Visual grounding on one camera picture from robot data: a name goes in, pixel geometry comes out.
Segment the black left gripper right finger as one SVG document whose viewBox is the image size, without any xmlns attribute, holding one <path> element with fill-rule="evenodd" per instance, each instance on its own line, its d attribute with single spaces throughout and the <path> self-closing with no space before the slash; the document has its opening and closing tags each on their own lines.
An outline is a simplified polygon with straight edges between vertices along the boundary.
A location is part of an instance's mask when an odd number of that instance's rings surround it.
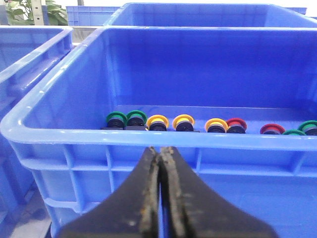
<svg viewBox="0 0 317 238">
<path fill-rule="evenodd" d="M 175 147 L 160 150 L 164 236 L 167 238 L 276 238 L 266 222 L 211 189 Z"/>
</svg>

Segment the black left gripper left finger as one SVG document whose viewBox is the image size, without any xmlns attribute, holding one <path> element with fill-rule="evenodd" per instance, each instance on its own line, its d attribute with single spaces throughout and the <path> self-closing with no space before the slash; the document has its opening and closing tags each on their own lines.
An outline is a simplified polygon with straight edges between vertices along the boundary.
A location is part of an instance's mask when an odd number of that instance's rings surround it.
<svg viewBox="0 0 317 238">
<path fill-rule="evenodd" d="M 159 154 L 147 147 L 121 186 L 97 207 L 64 225 L 60 238 L 157 238 Z"/>
</svg>

